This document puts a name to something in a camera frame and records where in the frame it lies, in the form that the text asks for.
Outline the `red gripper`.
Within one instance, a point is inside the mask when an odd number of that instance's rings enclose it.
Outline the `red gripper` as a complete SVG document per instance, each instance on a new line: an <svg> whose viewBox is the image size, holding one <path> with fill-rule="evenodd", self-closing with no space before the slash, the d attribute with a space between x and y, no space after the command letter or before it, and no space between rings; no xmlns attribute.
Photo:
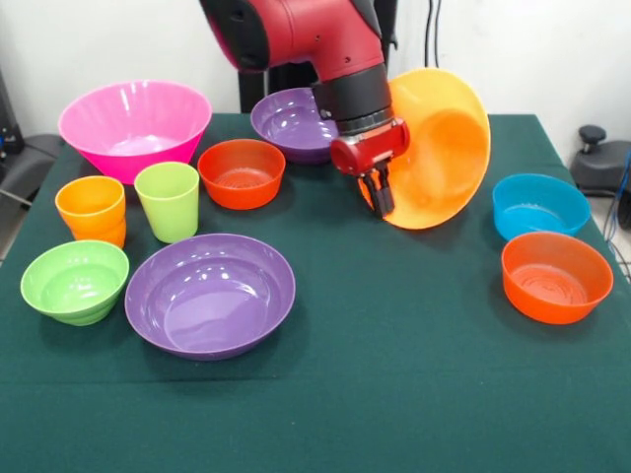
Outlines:
<svg viewBox="0 0 631 473"><path fill-rule="evenodd" d="M344 174L363 175L373 213L377 218L390 214L394 202L389 184L387 164L380 164L404 154L410 142L407 123L395 118L378 128L353 136L341 136L330 144L330 155L334 166ZM375 171L379 173L379 184Z"/></svg>

